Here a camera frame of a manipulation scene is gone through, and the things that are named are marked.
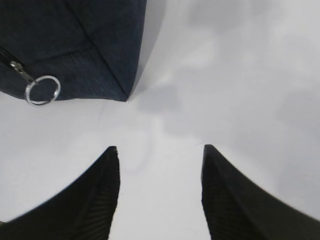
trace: zipper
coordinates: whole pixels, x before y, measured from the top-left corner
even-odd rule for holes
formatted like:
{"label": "zipper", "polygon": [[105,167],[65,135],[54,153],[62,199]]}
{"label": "zipper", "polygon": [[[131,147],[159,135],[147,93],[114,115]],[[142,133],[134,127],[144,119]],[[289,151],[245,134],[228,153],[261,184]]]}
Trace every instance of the zipper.
{"label": "zipper", "polygon": [[0,61],[7,67],[15,70],[29,84],[38,84],[25,70],[22,62],[13,56],[10,52],[0,46]]}
{"label": "zipper", "polygon": [[[0,46],[0,63],[3,63],[8,68],[16,71],[24,80],[27,81],[27,86],[25,88],[25,100],[27,103],[33,107],[40,107],[46,104],[49,104],[57,99],[61,91],[61,85],[59,80],[51,75],[40,76],[37,79],[34,79],[30,76],[25,70],[23,63],[15,56],[13,56],[9,51]],[[56,88],[53,93],[53,97],[49,101],[43,101],[41,103],[34,102],[30,99],[30,93],[34,86],[36,86],[40,81],[50,79],[55,82]]]}

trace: silver key ring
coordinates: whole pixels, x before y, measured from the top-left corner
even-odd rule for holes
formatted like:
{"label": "silver key ring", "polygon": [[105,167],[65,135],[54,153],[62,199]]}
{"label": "silver key ring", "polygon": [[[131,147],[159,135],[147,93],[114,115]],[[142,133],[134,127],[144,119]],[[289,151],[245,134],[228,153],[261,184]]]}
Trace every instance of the silver key ring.
{"label": "silver key ring", "polygon": [[[32,101],[30,99],[30,93],[31,93],[31,90],[32,88],[38,84],[39,82],[41,82],[42,80],[45,80],[45,79],[51,79],[53,80],[55,83],[56,83],[56,88],[55,88],[55,91],[53,93],[53,98],[51,98],[51,100],[49,101],[43,101],[43,102],[36,102],[36,101]],[[41,77],[38,77],[36,80],[32,81],[31,83],[29,83],[26,88],[25,88],[25,100],[27,101],[27,103],[33,107],[41,107],[41,106],[44,106],[44,105],[47,105],[47,104],[50,104],[52,103],[53,101],[55,101],[57,99],[57,97],[59,96],[60,94],[60,91],[61,91],[61,85],[60,85],[60,82],[59,80],[54,77],[54,76],[51,76],[51,75],[45,75],[45,76],[41,76]]]}

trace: bag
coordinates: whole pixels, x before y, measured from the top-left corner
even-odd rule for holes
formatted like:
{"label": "bag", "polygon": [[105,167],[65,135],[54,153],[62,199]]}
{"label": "bag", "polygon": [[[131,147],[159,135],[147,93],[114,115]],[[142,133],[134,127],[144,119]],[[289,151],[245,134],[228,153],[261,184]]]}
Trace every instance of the bag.
{"label": "bag", "polygon": [[32,105],[126,101],[145,10],[146,0],[0,0],[0,91]]}

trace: white floor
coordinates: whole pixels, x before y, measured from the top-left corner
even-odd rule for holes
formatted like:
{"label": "white floor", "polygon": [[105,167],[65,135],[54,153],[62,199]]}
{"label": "white floor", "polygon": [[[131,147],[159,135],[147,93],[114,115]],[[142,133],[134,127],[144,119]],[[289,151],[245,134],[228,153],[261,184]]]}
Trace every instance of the white floor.
{"label": "white floor", "polygon": [[208,240],[205,143],[320,219],[319,7],[149,0],[129,102],[32,108],[0,94],[0,220],[41,204],[115,145],[121,189],[110,239]]}

